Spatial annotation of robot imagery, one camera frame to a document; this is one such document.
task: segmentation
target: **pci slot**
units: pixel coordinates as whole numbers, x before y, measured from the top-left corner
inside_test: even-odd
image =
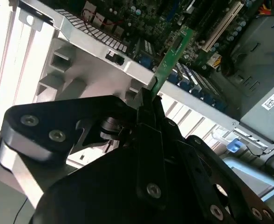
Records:
[[[229,12],[225,15],[221,23],[216,27],[215,31],[212,33],[209,40],[206,42],[205,46],[202,48],[205,52],[209,52],[218,38],[222,35],[222,33],[226,30],[232,20],[239,13],[241,8],[243,8],[244,4],[240,1],[234,3],[233,7],[229,10]]]

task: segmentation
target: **metal screw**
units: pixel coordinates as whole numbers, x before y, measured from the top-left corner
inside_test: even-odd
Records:
[[[263,210],[263,213],[268,217],[270,220],[273,220],[271,214],[267,210]]]
[[[66,135],[60,130],[52,130],[49,132],[49,138],[53,141],[63,142],[66,139]]]
[[[197,138],[194,138],[194,142],[196,142],[198,145],[201,145],[201,141]]]
[[[36,126],[39,123],[39,119],[36,116],[33,115],[24,115],[20,119],[21,123],[26,126]]]
[[[214,204],[210,207],[211,213],[215,216],[218,220],[222,221],[224,219],[222,211]]]
[[[147,189],[147,193],[153,198],[158,199],[161,197],[161,194],[162,194],[161,189],[155,183],[149,183],[146,189]]]
[[[169,120],[168,123],[171,125],[171,126],[175,126],[175,123],[173,120]]]
[[[257,217],[259,220],[262,220],[262,215],[261,215],[261,213],[260,213],[256,208],[252,208],[252,213],[253,213],[253,215],[255,215],[255,217]]]

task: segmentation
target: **gray metal panel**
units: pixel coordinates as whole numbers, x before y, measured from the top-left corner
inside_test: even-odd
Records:
[[[274,107],[261,105],[274,94],[274,16],[254,20],[234,49],[238,72],[229,81],[240,91],[240,121],[274,143]]]
[[[274,88],[242,117],[241,122],[274,142],[274,106],[270,110],[261,106],[273,94]]]

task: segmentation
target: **silver metal frame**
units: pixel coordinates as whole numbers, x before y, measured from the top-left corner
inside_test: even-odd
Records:
[[[69,165],[51,169],[43,164],[34,163],[10,149],[4,142],[0,145],[0,164],[12,172],[34,208],[45,190],[76,170]]]
[[[154,75],[152,71],[142,67],[140,64],[134,62],[132,59],[128,58],[119,51],[117,51],[117,54],[124,58],[123,65],[117,65],[106,59],[105,57],[109,51],[115,52],[116,50],[75,28],[71,22],[59,12],[56,12],[37,0],[23,0],[23,2],[50,17],[54,22],[53,27],[60,30],[71,44],[113,65],[144,84],[148,84],[150,82],[152,76]],[[232,131],[239,124],[237,120],[230,118],[229,116],[209,106],[202,100],[192,96],[169,82],[166,82],[163,85],[161,92],[190,107],[192,110],[197,111],[203,116],[208,117],[229,131]]]

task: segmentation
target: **barcode label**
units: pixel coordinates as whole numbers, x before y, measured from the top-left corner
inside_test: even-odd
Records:
[[[261,106],[269,111],[274,106],[274,94],[269,99],[267,99],[266,102],[264,102]]]

